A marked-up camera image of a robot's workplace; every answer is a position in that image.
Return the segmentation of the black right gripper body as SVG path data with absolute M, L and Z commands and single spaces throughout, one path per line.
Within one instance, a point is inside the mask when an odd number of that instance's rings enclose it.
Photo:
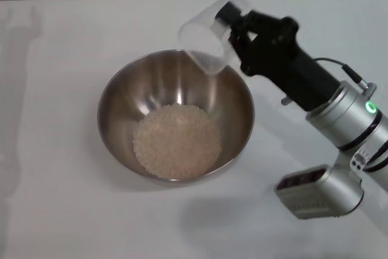
M 247 75 L 268 78 L 303 110 L 328 102 L 340 82 L 299 47 L 298 23 L 254 10 L 247 17 L 257 34 L 247 51 Z

